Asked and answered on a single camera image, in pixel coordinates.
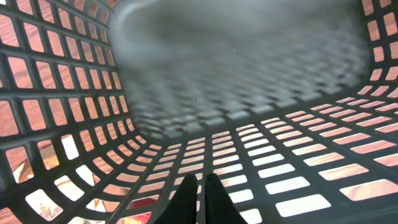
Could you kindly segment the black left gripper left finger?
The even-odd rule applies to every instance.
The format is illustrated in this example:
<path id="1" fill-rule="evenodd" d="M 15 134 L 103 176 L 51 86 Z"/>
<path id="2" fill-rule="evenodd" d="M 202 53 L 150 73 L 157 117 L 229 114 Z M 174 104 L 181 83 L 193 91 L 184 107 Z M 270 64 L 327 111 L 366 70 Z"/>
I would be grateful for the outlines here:
<path id="1" fill-rule="evenodd" d="M 197 178 L 187 174 L 154 224 L 196 224 Z"/>

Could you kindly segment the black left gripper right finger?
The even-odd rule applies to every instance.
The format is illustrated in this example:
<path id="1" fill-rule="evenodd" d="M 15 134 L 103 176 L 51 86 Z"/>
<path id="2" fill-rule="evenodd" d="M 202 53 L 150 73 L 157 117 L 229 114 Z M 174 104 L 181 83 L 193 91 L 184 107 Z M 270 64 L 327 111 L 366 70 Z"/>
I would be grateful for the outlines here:
<path id="1" fill-rule="evenodd" d="M 205 219 L 206 224 L 247 224 L 214 173 L 205 177 Z"/>

